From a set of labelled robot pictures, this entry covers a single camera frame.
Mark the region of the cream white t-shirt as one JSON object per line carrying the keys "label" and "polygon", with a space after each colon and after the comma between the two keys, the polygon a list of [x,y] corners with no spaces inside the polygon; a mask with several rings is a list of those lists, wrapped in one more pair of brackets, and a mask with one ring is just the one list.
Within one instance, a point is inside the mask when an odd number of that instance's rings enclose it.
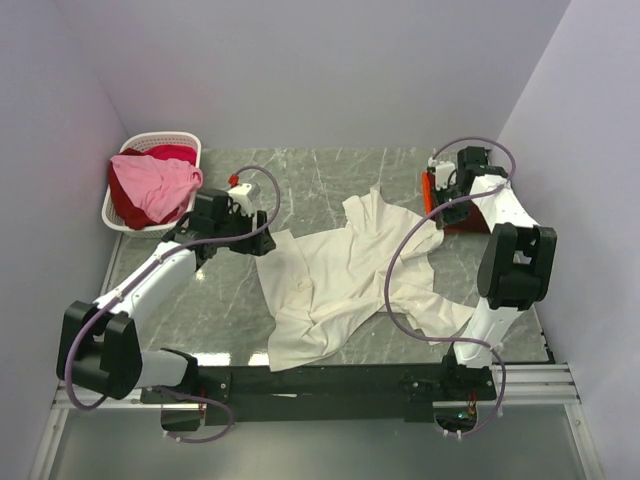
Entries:
{"label": "cream white t-shirt", "polygon": [[343,208],[345,226],[303,237],[276,232],[276,249],[256,260],[275,320],[267,346],[273,371],[331,356],[387,304],[432,337],[452,336],[473,314],[434,290],[428,256],[444,234],[433,221],[412,234],[419,215],[386,203],[376,187]]}

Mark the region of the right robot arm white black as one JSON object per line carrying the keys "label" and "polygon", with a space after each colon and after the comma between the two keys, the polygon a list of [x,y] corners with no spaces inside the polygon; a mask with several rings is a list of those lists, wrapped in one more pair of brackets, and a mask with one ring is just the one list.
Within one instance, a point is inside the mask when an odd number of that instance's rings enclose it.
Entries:
{"label": "right robot arm white black", "polygon": [[557,233],[539,225],[522,207],[511,186],[513,172],[490,163],[490,150],[468,146],[453,160],[433,154],[423,186],[425,208],[431,210],[462,197],[465,202],[436,216],[440,229],[484,227],[489,240],[477,273],[478,305],[467,323],[463,342],[453,344],[456,360],[439,374],[444,395],[460,399],[474,386],[467,368],[483,368],[507,331],[548,292]]}

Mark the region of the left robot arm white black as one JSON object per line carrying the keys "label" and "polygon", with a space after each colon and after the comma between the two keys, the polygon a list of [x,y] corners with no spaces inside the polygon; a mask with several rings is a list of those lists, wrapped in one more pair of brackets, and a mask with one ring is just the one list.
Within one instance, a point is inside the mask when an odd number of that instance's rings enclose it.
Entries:
{"label": "left robot arm white black", "polygon": [[63,316],[58,378],[103,398],[120,400],[137,388],[164,387],[176,401],[193,399],[200,388],[196,358],[166,348],[145,351],[138,330],[219,249],[252,256],[275,249],[266,211],[253,206],[258,193],[250,183],[201,190],[193,210],[120,285],[92,302],[72,303]]}

